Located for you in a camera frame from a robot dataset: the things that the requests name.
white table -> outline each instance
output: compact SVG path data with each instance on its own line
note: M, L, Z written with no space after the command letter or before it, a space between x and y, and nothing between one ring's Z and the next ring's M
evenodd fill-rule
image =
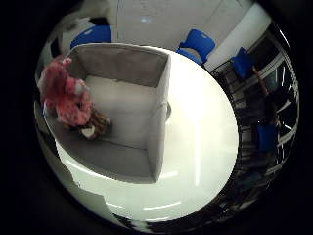
M207 205L228 181L239 144L232 106L214 78L189 59L157 49L170 55L168 101L172 110L157 183L109 179L75 161L57 143L74 181L86 191L103 195L111 212L134 220L175 219Z

chair backrest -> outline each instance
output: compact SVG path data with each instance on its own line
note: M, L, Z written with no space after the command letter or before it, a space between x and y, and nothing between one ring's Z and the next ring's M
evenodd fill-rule
M275 124L258 124L257 132L259 152L269 152L277 148L278 130Z
M179 47L192 48L201 56L202 61L207 61L207 55L215 48L215 42L204 32L192 29L185 42L180 43Z
M87 43L111 42L111 30L108 25L95 25L78 34L70 43L70 49Z
M254 65L254 60L247 53L247 51L241 47L239 50L237 56L233 57L231 59L235 72L241 77L241 78L246 78L247 73L252 69Z

white wall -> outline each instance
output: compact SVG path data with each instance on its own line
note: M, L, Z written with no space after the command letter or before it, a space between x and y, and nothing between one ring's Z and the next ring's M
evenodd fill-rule
M251 0L119 0L117 42L176 50L197 28L219 44L251 5Z
M236 27L209 55L205 67L214 68L235 56L241 47L248 49L259 39L271 23L270 16L254 3Z

toy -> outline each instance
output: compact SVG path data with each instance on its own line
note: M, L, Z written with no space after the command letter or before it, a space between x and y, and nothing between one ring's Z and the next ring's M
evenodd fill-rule
M54 59L41 73L38 88L44 115L57 113L68 130L78 130L87 139L106 133L111 121L93 108L89 88L82 79L69 75L71 58Z

fabric storage box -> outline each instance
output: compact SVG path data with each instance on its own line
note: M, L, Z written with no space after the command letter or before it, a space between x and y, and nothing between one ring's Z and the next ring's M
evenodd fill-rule
M142 46L74 47L69 73L85 80L94 107L112 120L108 133L87 140L46 117L60 145L94 172L133 183L157 182L163 158L170 61Z

